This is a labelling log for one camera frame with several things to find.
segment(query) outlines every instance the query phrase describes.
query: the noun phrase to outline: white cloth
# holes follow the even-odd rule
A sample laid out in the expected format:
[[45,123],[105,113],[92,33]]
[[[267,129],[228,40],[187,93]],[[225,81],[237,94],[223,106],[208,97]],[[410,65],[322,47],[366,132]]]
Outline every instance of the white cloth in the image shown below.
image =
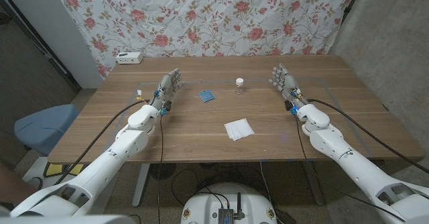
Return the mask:
[[145,58],[326,54],[349,1],[63,0],[103,78],[118,52]]
[[225,128],[227,129],[229,138],[234,141],[255,133],[247,122],[247,119],[227,123],[225,124]]

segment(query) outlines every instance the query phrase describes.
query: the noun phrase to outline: blue chair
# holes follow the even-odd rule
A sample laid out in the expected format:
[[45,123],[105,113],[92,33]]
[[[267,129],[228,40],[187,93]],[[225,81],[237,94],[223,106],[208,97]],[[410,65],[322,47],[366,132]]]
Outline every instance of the blue chair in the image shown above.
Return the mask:
[[72,104],[38,111],[15,122],[15,136],[25,146],[47,156],[78,114]]

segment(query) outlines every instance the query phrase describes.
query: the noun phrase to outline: blue card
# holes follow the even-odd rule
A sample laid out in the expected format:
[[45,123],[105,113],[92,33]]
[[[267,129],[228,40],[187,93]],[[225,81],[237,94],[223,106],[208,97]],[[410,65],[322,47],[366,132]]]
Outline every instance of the blue card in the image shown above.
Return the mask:
[[201,93],[199,93],[199,95],[204,102],[216,99],[216,97],[213,95],[212,91],[210,90],[204,90]]

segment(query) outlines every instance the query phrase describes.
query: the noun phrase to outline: white robotic arm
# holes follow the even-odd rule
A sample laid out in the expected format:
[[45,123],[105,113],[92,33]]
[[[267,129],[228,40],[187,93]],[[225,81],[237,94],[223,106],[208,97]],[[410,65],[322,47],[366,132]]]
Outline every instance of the white robotic arm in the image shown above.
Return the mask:
[[274,68],[270,83],[292,103],[292,114],[305,122],[302,130],[310,137],[312,146],[338,163],[374,205],[404,220],[377,209],[386,223],[428,222],[429,188],[392,178],[354,150],[343,139],[342,133],[330,124],[329,116],[307,103],[283,64],[280,69]]
[[165,75],[147,105],[133,113],[128,124],[117,134],[115,142],[78,176],[37,191],[10,213],[45,217],[78,216],[89,213],[101,191],[122,165],[147,145],[154,123],[170,110],[174,93],[182,86],[181,72],[175,69]]

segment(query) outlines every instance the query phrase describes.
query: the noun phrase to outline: small bottle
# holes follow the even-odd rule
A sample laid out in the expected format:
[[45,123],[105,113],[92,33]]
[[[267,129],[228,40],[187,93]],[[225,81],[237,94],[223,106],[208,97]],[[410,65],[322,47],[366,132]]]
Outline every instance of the small bottle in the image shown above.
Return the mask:
[[235,80],[235,84],[237,85],[237,89],[235,90],[236,94],[241,95],[244,93],[243,83],[244,80],[242,78],[237,78],[237,80]]

